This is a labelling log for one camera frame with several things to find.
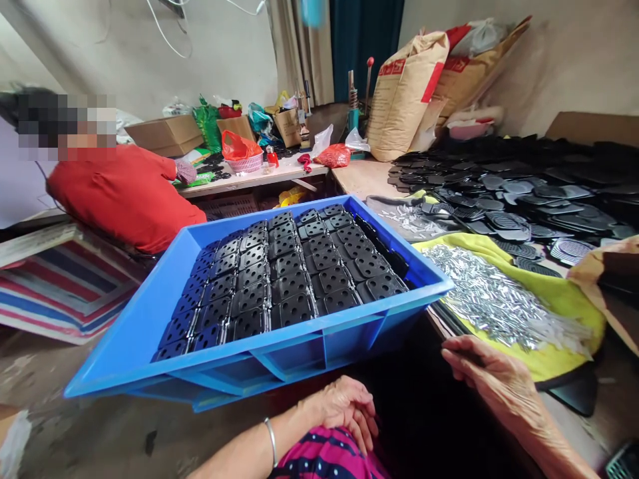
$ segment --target green plastic bag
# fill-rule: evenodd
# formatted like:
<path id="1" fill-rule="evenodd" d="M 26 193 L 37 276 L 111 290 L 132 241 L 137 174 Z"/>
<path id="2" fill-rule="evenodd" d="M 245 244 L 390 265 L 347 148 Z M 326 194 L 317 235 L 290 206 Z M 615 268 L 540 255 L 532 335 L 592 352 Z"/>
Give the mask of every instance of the green plastic bag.
<path id="1" fill-rule="evenodd" d="M 200 95 L 200 103 L 202 106 L 193 110 L 193 117 L 202 132 L 206 148 L 211 150 L 213 154 L 219 153 L 222 151 L 222 135 L 218 128 L 220 112 L 215 106 L 209 104 L 202 95 Z"/>

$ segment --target wooden board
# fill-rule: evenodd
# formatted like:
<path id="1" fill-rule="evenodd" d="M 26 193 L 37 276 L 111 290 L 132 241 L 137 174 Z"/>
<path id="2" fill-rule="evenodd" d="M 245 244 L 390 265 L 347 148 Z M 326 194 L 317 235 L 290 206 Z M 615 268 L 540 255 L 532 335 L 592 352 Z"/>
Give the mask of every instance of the wooden board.
<path id="1" fill-rule="evenodd" d="M 388 170 L 394 166 L 370 160 L 354 160 L 346 168 L 336 168 L 333 175 L 345 193 L 365 200 L 368 195 L 388 196 L 400 198 L 406 193 L 400 193 L 395 186 L 388 184 Z"/>
<path id="2" fill-rule="evenodd" d="M 185 188 L 178 190 L 185 198 L 195 198 L 197 196 L 205 196 L 215 193 L 224 193 L 229 191 L 241 190 L 243 188 L 253 188 L 254 186 L 260 186 L 264 184 L 278 183 L 287 180 L 304 179 L 309 176 L 315 176 L 320 174 L 327 174 L 329 169 L 319 164 L 312 164 L 311 173 L 306 173 L 303 166 L 298 163 L 298 158 L 301 153 L 294 154 L 289 158 L 282 158 L 280 160 L 280 167 L 275 172 L 265 175 L 262 170 L 256 172 L 247 173 L 245 176 L 237 176 L 229 165 L 224 163 L 224 171 L 231 173 L 231 178 L 227 180 L 218 180 L 213 183 L 194 186 L 193 188 Z"/>

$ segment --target hand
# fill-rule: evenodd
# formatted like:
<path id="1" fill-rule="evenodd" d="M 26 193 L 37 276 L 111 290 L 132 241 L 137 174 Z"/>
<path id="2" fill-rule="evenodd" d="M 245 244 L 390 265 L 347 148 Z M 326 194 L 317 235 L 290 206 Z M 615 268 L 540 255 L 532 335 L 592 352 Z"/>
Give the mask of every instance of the hand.
<path id="1" fill-rule="evenodd" d="M 546 408 L 522 361 L 472 335 L 447 339 L 442 348 L 454 378 L 477 389 L 497 419 L 515 436 L 537 434 L 546 428 Z"/>
<path id="2" fill-rule="evenodd" d="M 346 427 L 365 456 L 373 450 L 373 437 L 379 429 L 375 422 L 373 395 L 361 382 L 342 376 L 320 392 L 302 401 L 318 414 L 319 424 L 326 428 Z"/>

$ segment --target blue plastic crate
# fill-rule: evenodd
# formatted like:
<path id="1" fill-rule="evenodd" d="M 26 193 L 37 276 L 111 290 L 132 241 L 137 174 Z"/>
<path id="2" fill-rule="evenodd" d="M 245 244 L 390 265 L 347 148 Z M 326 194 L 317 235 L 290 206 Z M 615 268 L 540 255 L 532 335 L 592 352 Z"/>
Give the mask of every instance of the blue plastic crate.
<path id="1" fill-rule="evenodd" d="M 239 341 L 152 363 L 194 262 L 209 243 L 269 220 L 342 204 L 373 226 L 409 266 L 411 291 Z M 187 402 L 196 412 L 398 348 L 425 306 L 453 287 L 364 203 L 338 196 L 184 228 L 75 375 L 66 397 L 129 394 Z"/>

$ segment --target yellow cloth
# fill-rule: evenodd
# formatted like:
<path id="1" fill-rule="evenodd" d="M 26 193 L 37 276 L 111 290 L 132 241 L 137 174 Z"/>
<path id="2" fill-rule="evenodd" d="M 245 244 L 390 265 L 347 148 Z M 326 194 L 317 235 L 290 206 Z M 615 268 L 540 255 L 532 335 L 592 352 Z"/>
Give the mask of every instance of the yellow cloth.
<path id="1" fill-rule="evenodd" d="M 582 324 L 591 327 L 593 330 L 593 337 L 588 344 L 589 351 L 594 354 L 599 350 L 604 337 L 606 318 L 575 284 L 564 278 L 544 276 L 513 266 L 511 264 L 512 257 L 490 238 L 482 235 L 453 233 L 431 241 L 415 243 L 413 246 L 421 252 L 422 249 L 433 247 L 437 244 L 445 244 L 450 247 L 459 246 L 481 256 L 499 268 L 505 275 L 522 283 L 538 298 L 546 301 L 551 311 L 562 316 L 577 317 Z M 478 338 L 486 341 L 494 348 L 524 361 L 531 370 L 532 379 L 536 383 L 548 381 L 569 373 L 587 362 L 585 356 L 573 353 L 568 349 L 557 349 L 554 345 L 549 345 L 541 351 L 531 351 L 530 353 L 526 353 L 517 345 L 507 347 L 488 339 L 485 332 L 475 331 L 473 326 L 465 319 L 460 318 L 460 320 Z"/>
<path id="2" fill-rule="evenodd" d="M 425 203 L 430 203 L 430 204 L 439 203 L 438 199 L 433 198 L 430 195 L 427 195 L 426 194 L 426 190 L 419 190 L 419 191 L 416 191 L 415 193 L 411 194 L 410 196 L 402 196 L 399 199 L 400 200 L 405 200 L 406 198 L 424 198 L 424 202 Z"/>

